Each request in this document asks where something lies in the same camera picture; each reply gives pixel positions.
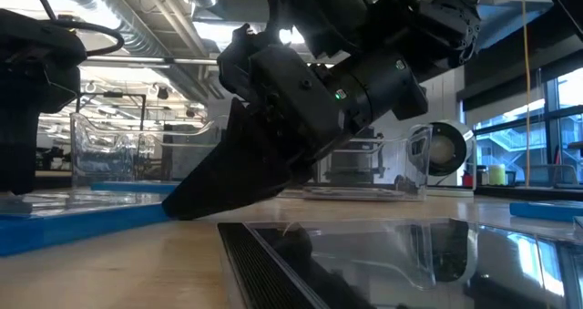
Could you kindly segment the yellow-green cup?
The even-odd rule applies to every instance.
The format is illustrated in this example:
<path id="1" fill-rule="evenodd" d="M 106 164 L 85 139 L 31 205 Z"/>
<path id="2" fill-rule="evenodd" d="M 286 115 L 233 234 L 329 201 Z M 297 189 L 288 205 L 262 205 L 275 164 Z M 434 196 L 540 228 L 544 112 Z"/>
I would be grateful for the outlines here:
<path id="1" fill-rule="evenodd" d="M 504 186 L 506 184 L 506 166 L 504 164 L 494 164 L 488 166 L 490 186 Z"/>

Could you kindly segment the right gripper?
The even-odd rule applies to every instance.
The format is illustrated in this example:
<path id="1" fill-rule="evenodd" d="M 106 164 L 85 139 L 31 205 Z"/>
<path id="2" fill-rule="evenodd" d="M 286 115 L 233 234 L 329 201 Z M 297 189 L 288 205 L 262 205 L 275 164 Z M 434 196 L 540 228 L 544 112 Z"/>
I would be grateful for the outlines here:
<path id="1" fill-rule="evenodd" d="M 280 194 L 313 177 L 313 164 L 361 131 L 356 57 L 308 65 L 286 46 L 249 58 L 259 112 L 238 99 L 224 138 L 162 202 L 171 219 L 194 220 Z"/>

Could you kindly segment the clear jewel case black tray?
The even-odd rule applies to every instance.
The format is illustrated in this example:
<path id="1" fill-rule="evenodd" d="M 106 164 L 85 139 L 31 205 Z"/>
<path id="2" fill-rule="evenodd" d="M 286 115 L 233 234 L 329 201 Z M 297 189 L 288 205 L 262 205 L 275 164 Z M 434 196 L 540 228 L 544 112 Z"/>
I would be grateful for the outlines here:
<path id="1" fill-rule="evenodd" d="M 583 241 L 456 219 L 224 222 L 247 309 L 583 309 Z"/>

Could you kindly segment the large silver ventilation duct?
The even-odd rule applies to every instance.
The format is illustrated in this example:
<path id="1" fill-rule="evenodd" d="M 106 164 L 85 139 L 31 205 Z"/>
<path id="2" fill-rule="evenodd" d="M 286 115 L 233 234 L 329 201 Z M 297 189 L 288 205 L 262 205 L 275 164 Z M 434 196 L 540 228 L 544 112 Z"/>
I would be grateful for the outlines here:
<path id="1" fill-rule="evenodd" d="M 135 13 L 125 0 L 71 0 L 93 13 L 104 13 L 109 26 L 116 29 L 125 40 L 124 49 L 130 55 L 138 57 L 170 57 L 170 52 L 149 30 L 144 21 Z M 154 71 L 166 77 L 170 85 L 177 89 L 186 99 L 206 102 L 208 93 L 190 77 L 182 67 L 154 68 Z"/>

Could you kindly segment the white cylindrical spotlight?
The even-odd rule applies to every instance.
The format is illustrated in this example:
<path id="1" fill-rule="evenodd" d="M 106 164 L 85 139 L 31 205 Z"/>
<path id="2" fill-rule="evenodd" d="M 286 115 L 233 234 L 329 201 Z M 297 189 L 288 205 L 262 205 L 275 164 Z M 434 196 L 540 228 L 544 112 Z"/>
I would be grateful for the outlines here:
<path id="1" fill-rule="evenodd" d="M 474 190 L 476 188 L 476 165 L 468 160 L 475 155 L 476 136 L 466 124 L 456 120 L 442 119 L 431 123 L 432 137 L 429 151 L 430 177 L 435 177 L 436 182 L 430 183 L 431 187 L 444 187 L 444 181 L 450 176 L 456 175 L 462 169 L 463 174 L 474 176 Z"/>

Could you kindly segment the black table frame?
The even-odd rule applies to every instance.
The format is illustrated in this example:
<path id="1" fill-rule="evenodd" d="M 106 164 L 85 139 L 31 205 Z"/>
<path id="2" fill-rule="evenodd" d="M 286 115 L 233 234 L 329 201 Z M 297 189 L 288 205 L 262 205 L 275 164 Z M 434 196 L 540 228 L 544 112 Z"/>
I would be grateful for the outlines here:
<path id="1" fill-rule="evenodd" d="M 583 190 L 478 186 L 475 195 L 520 201 L 583 201 Z"/>

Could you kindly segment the long ceiling tube light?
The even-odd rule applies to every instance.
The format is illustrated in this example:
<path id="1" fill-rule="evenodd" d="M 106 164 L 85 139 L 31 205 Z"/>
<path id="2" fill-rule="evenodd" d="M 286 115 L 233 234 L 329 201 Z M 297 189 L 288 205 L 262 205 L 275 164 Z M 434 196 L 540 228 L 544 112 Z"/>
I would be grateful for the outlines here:
<path id="1" fill-rule="evenodd" d="M 93 56 L 86 60 L 87 63 L 111 63 L 134 64 L 150 66 L 217 66 L 217 60 L 213 58 L 174 58 L 174 57 L 132 57 L 132 56 Z"/>

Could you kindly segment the clear plastic bin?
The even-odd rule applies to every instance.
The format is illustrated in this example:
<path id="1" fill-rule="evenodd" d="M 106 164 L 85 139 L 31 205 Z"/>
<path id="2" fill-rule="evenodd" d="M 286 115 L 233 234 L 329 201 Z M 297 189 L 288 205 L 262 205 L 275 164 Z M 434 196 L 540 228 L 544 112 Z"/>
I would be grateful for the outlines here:
<path id="1" fill-rule="evenodd" d="M 71 167 L 75 187 L 99 182 L 177 183 L 221 141 L 228 117 L 200 121 L 147 121 L 143 130 L 100 127 L 71 115 Z"/>
<path id="2" fill-rule="evenodd" d="M 415 125 L 396 139 L 365 129 L 320 160 L 303 188 L 382 188 L 416 194 L 423 201 L 431 137 L 430 125 Z"/>

